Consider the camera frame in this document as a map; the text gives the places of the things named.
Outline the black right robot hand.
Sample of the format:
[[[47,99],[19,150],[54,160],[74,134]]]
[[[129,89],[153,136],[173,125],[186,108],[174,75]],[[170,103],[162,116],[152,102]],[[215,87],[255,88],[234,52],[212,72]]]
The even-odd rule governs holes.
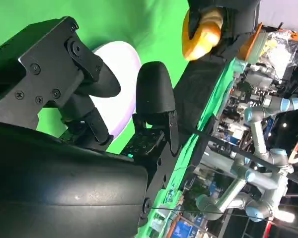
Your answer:
[[[0,238],[132,238],[179,156],[171,80],[145,63],[135,134],[120,154],[92,97],[120,83],[70,16],[30,24],[0,46]]]

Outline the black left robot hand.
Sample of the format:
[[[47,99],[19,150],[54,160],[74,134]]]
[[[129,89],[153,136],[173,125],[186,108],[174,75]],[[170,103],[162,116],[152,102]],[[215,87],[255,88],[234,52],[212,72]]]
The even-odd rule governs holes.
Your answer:
[[[182,27],[187,61],[204,55],[231,60],[255,32],[258,0],[190,0]]]

